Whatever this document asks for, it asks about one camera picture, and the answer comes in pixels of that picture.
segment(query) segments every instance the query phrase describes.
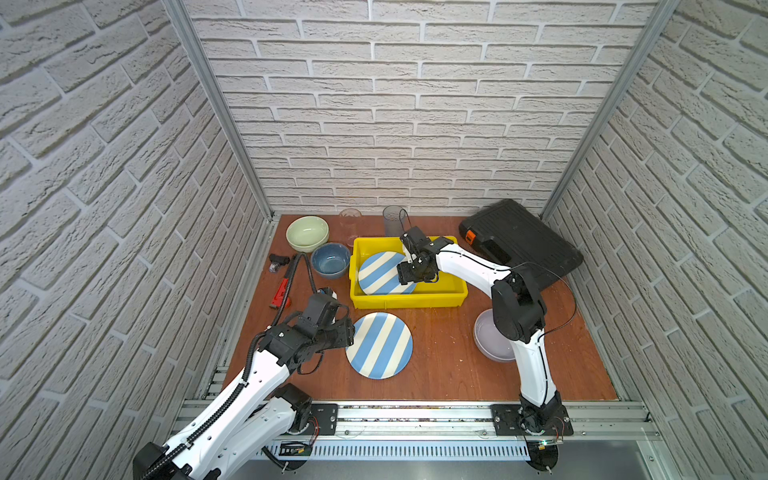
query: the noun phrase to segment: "mounting plate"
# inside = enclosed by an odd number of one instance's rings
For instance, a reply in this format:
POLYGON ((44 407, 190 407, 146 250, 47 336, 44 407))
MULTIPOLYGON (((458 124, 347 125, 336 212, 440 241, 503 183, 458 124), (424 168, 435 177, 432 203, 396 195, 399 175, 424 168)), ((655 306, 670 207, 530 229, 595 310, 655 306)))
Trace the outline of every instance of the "mounting plate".
MULTIPOLYGON (((525 431, 520 428, 519 410, 519 403, 491 405, 493 427, 496 430, 497 436, 508 437, 525 434, 525 431)), ((552 417, 552 420, 545 426, 544 435, 555 435, 555 433, 564 437, 574 434, 574 428, 571 425, 571 419, 568 417, 568 411, 563 405, 560 406, 557 413, 552 417)))
POLYGON ((313 403, 310 410, 310 417, 315 417, 317 419, 317 425, 320 427, 320 435, 336 434, 338 415, 338 403, 313 403))

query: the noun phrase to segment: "brick wall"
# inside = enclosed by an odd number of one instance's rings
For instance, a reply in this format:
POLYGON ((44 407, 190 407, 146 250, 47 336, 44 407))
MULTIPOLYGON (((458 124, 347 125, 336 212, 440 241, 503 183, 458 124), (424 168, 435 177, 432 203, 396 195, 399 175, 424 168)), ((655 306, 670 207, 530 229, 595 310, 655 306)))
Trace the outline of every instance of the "brick wall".
POLYGON ((0 477, 123 478, 261 225, 161 2, 0 2, 0 477))
POLYGON ((653 2, 185 0, 278 211, 538 212, 653 2))
POLYGON ((683 0, 551 222, 687 477, 768 474, 766 15, 683 0))

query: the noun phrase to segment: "striped plate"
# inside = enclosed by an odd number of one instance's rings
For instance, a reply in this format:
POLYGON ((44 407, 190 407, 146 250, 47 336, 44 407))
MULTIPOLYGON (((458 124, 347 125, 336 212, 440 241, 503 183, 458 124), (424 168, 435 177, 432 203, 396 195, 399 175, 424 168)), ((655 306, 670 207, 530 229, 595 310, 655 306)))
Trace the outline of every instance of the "striped plate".
POLYGON ((391 313, 369 313, 355 322, 355 342, 346 358, 360 375, 388 379, 405 368, 413 353, 411 331, 391 313))
POLYGON ((411 293, 415 283, 400 285, 397 280, 397 264, 406 256, 397 252, 381 252, 372 255, 362 263, 357 273, 357 281, 366 295, 391 295, 411 293))

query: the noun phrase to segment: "yellow tray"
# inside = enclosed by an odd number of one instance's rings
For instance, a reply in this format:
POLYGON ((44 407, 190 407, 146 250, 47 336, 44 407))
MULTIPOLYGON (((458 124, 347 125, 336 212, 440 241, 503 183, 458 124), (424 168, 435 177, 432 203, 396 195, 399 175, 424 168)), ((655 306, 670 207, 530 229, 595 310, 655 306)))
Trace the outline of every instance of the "yellow tray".
MULTIPOLYGON (((445 237, 456 241, 455 237, 445 237)), ((356 238, 352 259, 349 261, 349 298, 355 308, 361 310, 388 308, 433 308, 461 306, 467 298, 467 283, 448 273, 440 273, 440 281, 417 283, 415 290, 406 295, 366 295, 357 283, 357 270, 368 257, 381 252, 402 253, 402 243, 397 237, 356 238)))

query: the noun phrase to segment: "metal rail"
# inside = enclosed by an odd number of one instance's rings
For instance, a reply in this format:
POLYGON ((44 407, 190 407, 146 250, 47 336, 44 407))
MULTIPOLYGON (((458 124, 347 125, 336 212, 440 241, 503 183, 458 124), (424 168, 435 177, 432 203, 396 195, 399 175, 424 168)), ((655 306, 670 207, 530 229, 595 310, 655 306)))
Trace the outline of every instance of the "metal rail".
POLYGON ((192 19, 187 11, 187 7, 184 6, 182 0, 163 0, 163 2, 168 11, 170 23, 176 28, 181 45, 187 50, 190 63, 200 79, 200 84, 203 86, 208 100, 210 100, 210 105, 214 109, 216 118, 221 123, 221 130, 230 142, 235 160, 240 164, 240 168, 243 169, 243 175, 245 175, 248 186, 256 197, 259 209, 268 221, 273 221, 272 216, 274 212, 272 207, 270 207, 270 202, 267 200, 264 189, 259 182, 259 177, 250 163, 250 156, 245 148, 243 138, 240 136, 240 131, 237 129, 232 112, 230 112, 229 105, 227 105, 227 100, 224 98, 224 94, 221 92, 221 88, 219 88, 219 84, 216 81, 214 69, 210 66, 208 57, 205 55, 203 43, 200 41, 200 37, 197 36, 197 32, 192 25, 192 19))
POLYGON ((552 191, 552 195, 549 196, 549 200, 544 205, 544 209, 541 211, 541 219, 544 222, 549 220, 549 217, 554 213, 566 190, 568 190, 573 177, 587 158, 592 144, 597 140, 605 125, 611 119, 616 107, 621 103, 621 99, 627 92, 640 67, 643 66, 645 59, 656 44, 656 40, 658 40, 664 27, 667 26, 667 22, 672 17, 678 3, 680 3, 680 0, 659 0, 656 8, 651 12, 648 23, 645 24, 645 28, 637 43, 634 44, 629 57, 627 57, 627 61, 621 67, 616 80, 611 85, 611 89, 600 104, 598 112, 592 118, 584 136, 581 137, 568 165, 565 166, 565 170, 563 170, 558 184, 552 191))
MULTIPOLYGON (((174 431, 191 422, 211 400, 187 400, 174 431)), ((339 404, 336 435, 321 439, 361 441, 442 441, 516 439, 495 434, 490 405, 496 402, 336 401, 339 404)), ((571 417, 571 440, 660 440, 642 402, 563 402, 571 417)), ((537 439, 553 439, 542 435, 537 439)), ((296 439, 284 435, 278 439, 296 439)))

